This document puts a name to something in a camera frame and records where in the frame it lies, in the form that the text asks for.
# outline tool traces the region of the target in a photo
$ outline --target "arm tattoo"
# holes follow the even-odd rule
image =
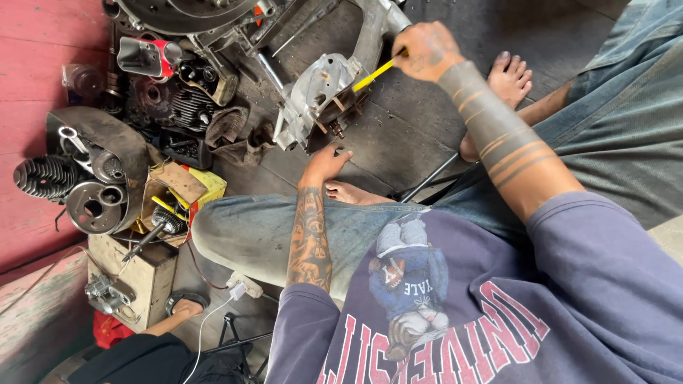
[[[287,285],[310,283],[330,291],[332,262],[327,247],[322,189],[301,187],[287,267]]]
[[[496,188],[504,187],[533,165],[557,159],[553,150],[493,93],[471,61],[446,70],[438,84],[453,98]]]

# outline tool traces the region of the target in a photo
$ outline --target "red cloth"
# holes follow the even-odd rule
[[[92,333],[95,336],[97,345],[104,349],[109,349],[114,344],[134,335],[135,332],[123,325],[112,315],[105,315],[100,311],[95,311],[95,319],[92,323]]]

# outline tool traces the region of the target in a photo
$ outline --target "sleeve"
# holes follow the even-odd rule
[[[580,323],[645,376],[683,372],[683,268],[628,211],[569,192],[527,230],[550,290]]]
[[[266,384],[315,383],[339,321],[339,309],[318,286],[296,283],[280,295]]]

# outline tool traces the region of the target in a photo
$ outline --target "hand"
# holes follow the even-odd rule
[[[337,177],[339,172],[342,171],[344,164],[351,160],[353,152],[348,151],[340,153],[339,156],[335,156],[336,150],[343,150],[344,145],[342,143],[331,143],[327,147],[317,151],[311,162],[306,166],[306,170],[301,176],[301,181],[299,181],[299,186],[302,185],[321,185],[329,180]]]
[[[406,49],[408,55],[399,55]],[[408,76],[436,83],[453,65],[464,61],[451,32],[440,21],[418,23],[396,36],[391,49],[393,66]]]

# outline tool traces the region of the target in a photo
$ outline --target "person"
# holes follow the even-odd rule
[[[529,75],[526,70],[505,70],[517,61],[498,58],[488,79],[511,108],[531,87],[529,80],[521,81]],[[681,68],[683,1],[635,0],[582,73],[518,115],[586,189],[624,207],[648,230],[683,214]],[[472,161],[478,153],[470,137],[460,152]],[[325,224],[335,266],[330,295],[342,302],[380,231],[425,206],[390,202],[334,180],[326,183],[326,194]],[[526,226],[501,197],[483,162],[430,208],[463,217],[521,252],[533,253]],[[215,200],[193,222],[194,244],[213,262],[284,286],[295,212],[296,197]]]
[[[298,183],[266,384],[683,382],[683,269],[586,191],[441,23],[407,28],[402,49],[396,66],[453,100],[533,254],[419,207],[382,226],[340,311],[324,185],[352,153],[332,143]]]
[[[67,378],[68,384],[243,384],[234,371],[241,362],[235,349],[202,355],[190,352],[171,332],[208,307],[199,294],[175,292],[166,300],[169,317],[145,331],[128,336],[83,364]]]

